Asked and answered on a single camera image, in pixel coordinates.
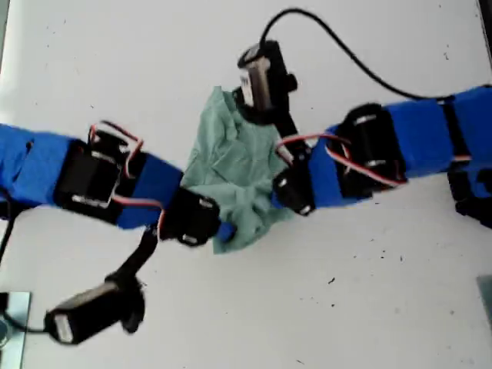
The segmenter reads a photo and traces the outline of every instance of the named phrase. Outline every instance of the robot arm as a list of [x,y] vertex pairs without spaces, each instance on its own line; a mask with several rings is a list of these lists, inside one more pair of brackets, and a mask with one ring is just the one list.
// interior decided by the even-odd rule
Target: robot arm
[[41,330],[24,327],[5,309],[0,311],[22,331],[46,333],[62,344],[80,344],[120,321],[135,333],[145,314],[145,299],[136,274],[159,240],[177,239],[194,248],[217,236],[226,241],[234,226],[221,222],[219,208],[180,187],[182,172],[140,151],[142,141],[110,122],[110,128],[134,141],[91,128],[88,142],[45,132],[0,125],[0,216],[9,224],[3,255],[15,217],[39,205],[50,205],[98,218],[119,228],[147,226],[141,243],[103,284],[78,294],[49,311]]
[[[266,40],[283,15],[298,13],[315,20],[359,67],[385,88],[410,101],[363,105],[319,135],[300,136],[289,112],[289,93],[298,84],[287,72],[277,42]],[[260,43],[238,62],[241,87],[235,91],[243,116],[254,124],[273,124],[288,150],[278,154],[290,167],[274,179],[272,201],[301,215],[316,208],[354,204],[408,179],[447,172],[461,214],[484,224],[492,216],[492,88],[426,98],[402,91],[374,74],[316,15],[287,9],[268,24]],[[305,138],[319,138],[310,148]]]

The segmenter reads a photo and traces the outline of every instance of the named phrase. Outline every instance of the white table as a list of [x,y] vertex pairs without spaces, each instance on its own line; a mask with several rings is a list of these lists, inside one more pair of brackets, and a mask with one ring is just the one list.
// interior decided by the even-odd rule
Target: white table
[[[12,1],[0,119],[78,137],[113,119],[184,168],[212,87],[238,84],[238,56],[291,3]],[[491,80],[472,0],[297,3],[401,88],[440,94]],[[355,105],[399,100],[311,22],[292,16],[271,35],[300,82],[292,114],[303,132]],[[33,291],[30,323],[40,325],[46,309],[100,283],[140,234],[31,211],[18,220],[0,287]],[[490,273],[492,231],[455,214],[436,176],[279,224],[237,254],[164,243],[141,272],[148,309],[135,336],[113,327],[72,349],[28,337],[24,368],[487,368],[492,332],[475,278]]]

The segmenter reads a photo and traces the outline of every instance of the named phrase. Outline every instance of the red and white wire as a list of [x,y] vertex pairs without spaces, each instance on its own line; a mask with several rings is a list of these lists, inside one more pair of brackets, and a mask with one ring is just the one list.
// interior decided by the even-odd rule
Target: red and white wire
[[[113,128],[114,130],[124,135],[126,138],[129,138],[130,140],[136,142],[135,146],[130,151],[128,157],[125,160],[125,167],[124,167],[125,177],[133,178],[134,176],[130,174],[130,169],[129,169],[130,162],[135,158],[136,154],[139,153],[139,151],[141,150],[141,147],[144,144],[143,140],[133,135],[129,131],[125,130],[124,128],[120,127],[119,125],[116,125],[115,123],[111,123],[110,121],[102,121],[101,123]],[[93,142],[96,139],[96,135],[97,135],[97,127],[96,125],[92,125],[89,131],[89,141]],[[113,194],[111,196],[111,199],[114,202],[124,206],[132,206],[132,207],[139,207],[139,208],[158,208],[161,211],[161,213],[159,215],[159,219],[157,223],[157,238],[159,241],[161,240],[161,228],[162,225],[164,224],[165,209],[160,201],[153,200],[150,198],[127,198],[119,194]]]
[[[329,138],[331,140],[335,140],[335,141],[340,141],[341,142],[341,147],[342,147],[342,149],[344,151],[345,158],[343,156],[339,155],[338,153],[332,151],[326,145],[325,145],[325,150],[326,150],[327,154],[333,160],[335,160],[336,162],[344,165],[347,168],[345,170],[345,174],[347,174],[350,170],[354,170],[354,171],[356,171],[358,173],[361,173],[362,175],[365,175],[365,176],[367,176],[369,178],[374,179],[375,181],[378,181],[378,182],[382,183],[383,185],[387,185],[387,186],[393,187],[393,188],[399,187],[401,185],[405,185],[407,183],[406,181],[398,181],[398,180],[394,180],[394,179],[391,179],[391,178],[386,178],[386,177],[384,177],[382,175],[379,175],[375,171],[372,171],[371,169],[368,169],[368,168],[366,168],[366,167],[364,167],[362,165],[359,165],[358,163],[355,163],[354,161],[351,160],[351,153],[347,149],[347,146],[346,146],[346,145],[350,145],[351,142],[349,140],[347,140],[346,138],[342,138],[342,137],[339,137],[339,136],[336,136],[336,135],[331,135],[331,134],[328,134],[328,133],[320,133],[320,134],[315,134],[315,135],[293,135],[293,136],[286,137],[286,138],[284,138],[283,140],[281,140],[277,144],[276,152],[277,152],[277,154],[282,159],[284,159],[285,162],[287,162],[288,164],[290,164],[291,161],[289,160],[289,158],[287,158],[285,156],[284,153],[280,152],[280,148],[282,148],[286,144],[289,144],[289,143],[292,143],[292,142],[306,141],[306,140],[311,140],[311,139],[314,139],[314,138]],[[458,155],[458,156],[454,157],[454,160],[453,161],[455,161],[455,162],[465,162],[465,161],[470,161],[470,160],[471,160],[471,156],[470,155]]]
[[[124,167],[124,173],[126,178],[135,178],[133,175],[130,173],[130,161],[136,156],[137,153],[141,150],[141,147],[144,145],[144,141],[138,138],[137,136],[133,135],[126,129],[120,127],[119,125],[116,125],[115,123],[111,123],[110,121],[102,121],[101,122],[104,125],[108,125],[109,127],[113,128],[114,130],[120,132],[122,135],[124,135],[126,138],[130,138],[132,141],[135,141],[136,144],[133,147],[133,149],[130,151],[130,154],[128,154],[128,157],[126,158],[125,161],[125,167]],[[91,130],[89,132],[89,140],[90,142],[93,142],[96,138],[97,135],[97,127],[96,125],[91,126]]]
[[119,194],[113,194],[111,199],[118,204],[124,206],[135,206],[139,208],[159,208],[161,213],[157,222],[157,237],[161,240],[161,228],[164,224],[165,209],[162,203],[157,200],[151,200],[149,198],[126,198],[125,196],[120,196]]

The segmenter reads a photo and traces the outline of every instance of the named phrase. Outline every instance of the crumpled green cloth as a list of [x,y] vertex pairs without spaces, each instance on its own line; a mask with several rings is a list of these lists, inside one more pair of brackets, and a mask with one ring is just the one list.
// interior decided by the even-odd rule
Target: crumpled green cloth
[[246,248],[273,223],[292,212],[271,205],[272,179],[285,168],[275,154],[277,130],[244,120],[230,92],[214,88],[201,113],[197,140],[181,185],[216,200],[222,221],[238,227],[224,243],[214,238],[214,253]]

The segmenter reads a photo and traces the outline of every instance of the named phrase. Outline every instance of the black cable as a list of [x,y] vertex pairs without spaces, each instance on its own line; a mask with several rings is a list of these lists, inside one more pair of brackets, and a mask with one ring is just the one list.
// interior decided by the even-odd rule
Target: black cable
[[367,67],[355,54],[353,51],[351,51],[348,46],[345,45],[343,41],[337,36],[337,34],[330,28],[330,26],[324,22],[321,18],[319,18],[317,15],[314,13],[311,13],[307,10],[301,9],[301,8],[287,8],[283,10],[282,12],[278,13],[276,16],[274,16],[269,23],[267,24],[267,27],[264,29],[263,34],[261,35],[260,38],[260,46],[263,46],[264,43],[266,42],[268,32],[271,30],[271,28],[274,26],[277,21],[284,17],[287,14],[299,14],[303,15],[309,19],[312,19],[316,23],[318,23],[330,36],[334,41],[337,43],[337,45],[345,52],[345,54],[348,55],[348,57],[360,68],[362,71],[369,76],[373,81],[377,82],[379,85],[383,86],[387,90],[394,92],[395,94],[398,94],[400,96],[403,96],[405,98],[410,98],[412,100],[424,100],[428,98],[435,98],[437,100],[444,100],[448,96],[421,96],[421,95],[416,95],[412,94],[410,92],[406,92],[403,90],[400,90],[397,87],[394,87],[390,83],[386,82],[384,79],[382,79],[380,76],[378,76],[376,73],[371,71],[369,67]]
[[46,334],[46,333],[48,333],[44,328],[43,329],[30,328],[26,325],[19,323],[13,317],[11,317],[10,314],[7,313],[7,311],[4,311],[2,313],[2,315],[3,315],[3,318],[5,319],[5,321],[7,321],[7,323],[9,323],[12,327],[17,329],[18,331],[21,331],[24,333],[30,333],[30,334]]
[[[10,239],[10,235],[12,234],[12,230],[14,229],[14,223],[15,223],[15,218],[17,217],[17,214],[14,213],[13,210],[13,200],[8,191],[0,187],[0,193],[2,193],[3,198],[5,199],[5,202],[7,203],[7,228],[5,229],[5,232],[2,237],[2,242],[0,243],[0,264],[3,259],[3,255],[5,253],[5,249],[7,248],[7,243],[8,240]],[[38,329],[38,328],[30,328],[27,327],[26,325],[23,325],[16,321],[13,317],[10,316],[7,311],[2,311],[2,315],[4,319],[15,329],[21,332],[25,333],[32,333],[32,334],[45,334],[48,333],[45,331],[45,329]]]

